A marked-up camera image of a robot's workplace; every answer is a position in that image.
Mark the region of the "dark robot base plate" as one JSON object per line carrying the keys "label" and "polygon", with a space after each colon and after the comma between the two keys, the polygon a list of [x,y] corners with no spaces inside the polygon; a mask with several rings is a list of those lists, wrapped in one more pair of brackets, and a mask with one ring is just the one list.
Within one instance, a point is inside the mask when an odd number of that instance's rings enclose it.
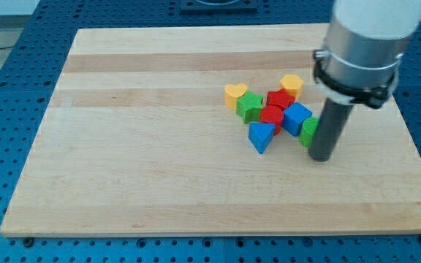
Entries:
{"label": "dark robot base plate", "polygon": [[180,0],[181,13],[257,11],[258,0]]}

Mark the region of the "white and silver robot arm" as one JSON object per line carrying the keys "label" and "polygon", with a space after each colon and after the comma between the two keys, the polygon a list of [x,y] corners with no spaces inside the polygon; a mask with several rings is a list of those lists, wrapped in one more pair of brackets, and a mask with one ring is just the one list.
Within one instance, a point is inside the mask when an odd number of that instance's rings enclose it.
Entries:
{"label": "white and silver robot arm", "polygon": [[420,19],[421,0],[336,0],[323,46],[323,82],[388,85]]}

